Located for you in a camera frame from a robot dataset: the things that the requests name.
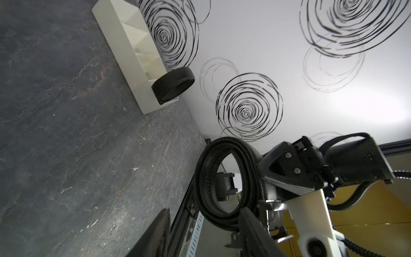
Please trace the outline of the long black leather belt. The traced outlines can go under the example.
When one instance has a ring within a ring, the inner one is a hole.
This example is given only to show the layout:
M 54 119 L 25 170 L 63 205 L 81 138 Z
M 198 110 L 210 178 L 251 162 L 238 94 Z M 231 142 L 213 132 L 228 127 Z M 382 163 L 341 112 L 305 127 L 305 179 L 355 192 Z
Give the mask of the long black leather belt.
M 237 208 L 228 213 L 218 203 L 215 177 L 221 162 L 233 154 L 243 181 L 243 194 Z M 238 231 L 240 210 L 248 208 L 259 216 L 258 203 L 263 199 L 258 162 L 262 155 L 250 144 L 233 137 L 212 141 L 201 154 L 194 173 L 194 196 L 196 205 L 213 225 L 226 230 Z

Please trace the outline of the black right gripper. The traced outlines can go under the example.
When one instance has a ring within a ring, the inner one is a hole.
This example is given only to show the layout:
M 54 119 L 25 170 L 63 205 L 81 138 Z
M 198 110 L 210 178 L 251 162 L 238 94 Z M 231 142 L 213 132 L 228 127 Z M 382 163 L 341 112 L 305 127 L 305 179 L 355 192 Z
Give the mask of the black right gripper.
M 283 141 L 258 162 L 263 181 L 288 194 L 303 196 L 337 183 L 337 175 L 324 154 L 303 136 L 294 143 Z

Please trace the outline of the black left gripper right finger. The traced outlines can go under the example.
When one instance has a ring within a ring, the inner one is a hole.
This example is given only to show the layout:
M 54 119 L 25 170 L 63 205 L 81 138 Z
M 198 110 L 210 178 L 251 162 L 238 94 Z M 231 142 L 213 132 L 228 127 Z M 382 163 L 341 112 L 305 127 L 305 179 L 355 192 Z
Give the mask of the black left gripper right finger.
M 238 225 L 241 235 L 242 257 L 286 256 L 248 208 L 240 210 Z

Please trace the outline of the cream divided storage organizer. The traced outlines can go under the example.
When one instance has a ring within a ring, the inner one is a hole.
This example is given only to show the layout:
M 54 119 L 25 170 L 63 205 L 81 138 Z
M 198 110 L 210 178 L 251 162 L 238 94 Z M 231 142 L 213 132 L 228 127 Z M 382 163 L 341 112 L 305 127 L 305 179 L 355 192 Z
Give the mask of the cream divided storage organizer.
M 92 13 L 143 114 L 179 100 L 159 104 L 152 86 L 167 74 L 161 55 L 139 8 L 126 1 L 99 0 Z

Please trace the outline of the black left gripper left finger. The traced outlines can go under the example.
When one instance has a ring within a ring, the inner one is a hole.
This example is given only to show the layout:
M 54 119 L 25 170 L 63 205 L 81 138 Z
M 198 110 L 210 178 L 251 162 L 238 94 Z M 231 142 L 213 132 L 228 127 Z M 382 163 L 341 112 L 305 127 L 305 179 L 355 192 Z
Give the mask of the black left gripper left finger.
M 170 241 L 170 222 L 170 210 L 161 210 L 126 257 L 166 257 Z

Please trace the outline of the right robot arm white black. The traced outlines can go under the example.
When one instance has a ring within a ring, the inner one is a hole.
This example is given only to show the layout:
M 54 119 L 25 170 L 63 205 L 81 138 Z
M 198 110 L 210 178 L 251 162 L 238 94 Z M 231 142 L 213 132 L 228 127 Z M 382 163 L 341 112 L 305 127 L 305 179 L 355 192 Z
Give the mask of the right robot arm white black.
M 265 198 L 259 202 L 262 224 L 268 228 L 274 212 L 288 210 L 299 234 L 304 257 L 346 257 L 343 234 L 337 232 L 326 196 L 338 182 L 324 155 L 307 137 L 281 142 L 258 162 Z

